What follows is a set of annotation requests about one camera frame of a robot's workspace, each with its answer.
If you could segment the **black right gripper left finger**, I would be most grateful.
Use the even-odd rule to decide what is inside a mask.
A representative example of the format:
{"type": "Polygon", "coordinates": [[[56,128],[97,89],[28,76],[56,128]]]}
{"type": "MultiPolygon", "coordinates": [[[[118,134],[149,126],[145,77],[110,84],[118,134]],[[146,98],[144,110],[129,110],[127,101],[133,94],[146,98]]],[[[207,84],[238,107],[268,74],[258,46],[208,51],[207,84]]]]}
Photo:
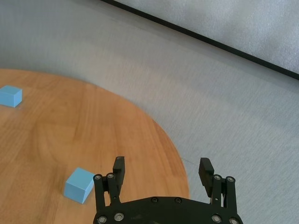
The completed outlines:
{"type": "Polygon", "coordinates": [[[105,208],[104,193],[107,192],[110,198],[110,204],[120,203],[121,187],[125,175],[125,157],[117,156],[114,161],[113,171],[106,176],[96,174],[93,177],[95,190],[96,211],[105,208]]]}

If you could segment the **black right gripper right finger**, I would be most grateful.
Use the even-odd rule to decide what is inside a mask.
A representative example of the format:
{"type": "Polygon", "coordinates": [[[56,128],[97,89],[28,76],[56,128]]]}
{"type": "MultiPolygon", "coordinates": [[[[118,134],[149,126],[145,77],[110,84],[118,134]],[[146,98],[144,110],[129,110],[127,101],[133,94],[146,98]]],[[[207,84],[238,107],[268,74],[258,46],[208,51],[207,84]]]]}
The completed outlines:
{"type": "Polygon", "coordinates": [[[237,210],[235,178],[227,176],[222,178],[214,173],[214,168],[208,158],[201,158],[199,163],[199,176],[204,186],[210,204],[221,207],[223,197],[223,207],[229,210],[237,210]]]}

